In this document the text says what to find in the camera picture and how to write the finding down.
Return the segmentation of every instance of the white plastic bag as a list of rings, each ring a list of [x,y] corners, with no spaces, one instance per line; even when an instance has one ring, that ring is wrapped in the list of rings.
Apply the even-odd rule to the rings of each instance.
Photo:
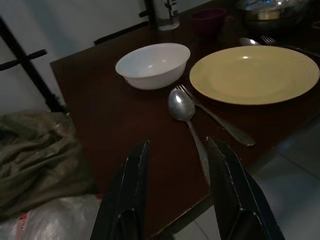
[[[89,240],[101,198],[63,197],[0,223],[3,240]]]

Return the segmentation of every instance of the white wall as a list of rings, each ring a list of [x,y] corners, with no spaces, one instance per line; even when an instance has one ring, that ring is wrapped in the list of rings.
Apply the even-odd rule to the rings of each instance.
[[[179,0],[180,12],[208,0]],[[49,63],[94,45],[94,41],[145,19],[143,0],[0,0],[0,15],[27,54],[46,49],[33,60],[51,89],[62,94]],[[0,41],[0,63],[15,59]],[[21,66],[0,72],[0,115],[27,109],[47,110],[43,97]]]

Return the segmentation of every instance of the yellow plate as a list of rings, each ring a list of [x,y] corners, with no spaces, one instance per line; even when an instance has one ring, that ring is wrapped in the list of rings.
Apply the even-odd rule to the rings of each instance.
[[[309,91],[319,67],[308,56],[275,46],[240,46],[214,52],[190,72],[193,87],[225,103],[278,103]]]

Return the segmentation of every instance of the metal spoon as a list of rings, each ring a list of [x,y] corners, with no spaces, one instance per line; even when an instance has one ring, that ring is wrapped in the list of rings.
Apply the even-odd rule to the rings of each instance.
[[[258,43],[257,41],[247,38],[247,37],[241,37],[239,39],[239,42],[241,46],[260,46],[261,44]]]
[[[170,92],[168,105],[169,111],[173,118],[179,121],[186,122],[186,124],[188,125],[193,140],[195,142],[196,148],[198,150],[203,174],[207,182],[210,184],[208,154],[190,121],[196,112],[196,108],[193,101],[183,91],[181,91],[178,88],[174,88]]]

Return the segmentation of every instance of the bowl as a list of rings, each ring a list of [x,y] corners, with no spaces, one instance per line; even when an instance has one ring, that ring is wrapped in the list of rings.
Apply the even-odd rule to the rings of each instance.
[[[227,11],[223,8],[208,8],[190,16],[193,30],[205,40],[214,39],[220,32]]]
[[[290,31],[308,14],[309,0],[240,0],[243,24],[254,32]]]
[[[125,55],[115,70],[134,88],[160,89],[181,77],[190,54],[189,48],[178,43],[149,45]]]

